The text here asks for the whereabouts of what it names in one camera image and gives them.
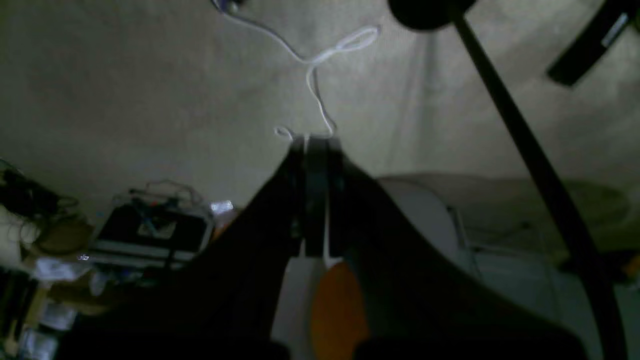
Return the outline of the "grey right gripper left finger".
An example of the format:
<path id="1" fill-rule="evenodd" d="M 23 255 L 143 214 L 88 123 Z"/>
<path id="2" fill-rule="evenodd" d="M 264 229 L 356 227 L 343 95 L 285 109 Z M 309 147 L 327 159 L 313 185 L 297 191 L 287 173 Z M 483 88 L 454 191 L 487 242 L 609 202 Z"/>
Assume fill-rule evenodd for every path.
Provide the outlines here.
<path id="1" fill-rule="evenodd" d="M 272 340 L 282 280 L 300 242 L 304 139 L 217 240 L 158 286 L 62 338 L 58 360 L 289 360 Z"/>

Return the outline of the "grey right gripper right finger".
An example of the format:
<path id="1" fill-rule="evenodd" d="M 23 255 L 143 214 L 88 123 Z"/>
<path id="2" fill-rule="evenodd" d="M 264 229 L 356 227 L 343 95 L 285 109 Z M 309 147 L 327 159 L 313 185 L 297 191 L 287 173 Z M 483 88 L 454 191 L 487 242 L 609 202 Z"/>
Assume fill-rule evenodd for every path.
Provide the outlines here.
<path id="1" fill-rule="evenodd" d="M 582 341 L 441 254 L 383 187 L 327 144 L 328 250 L 354 275 L 355 360 L 586 360 Z"/>

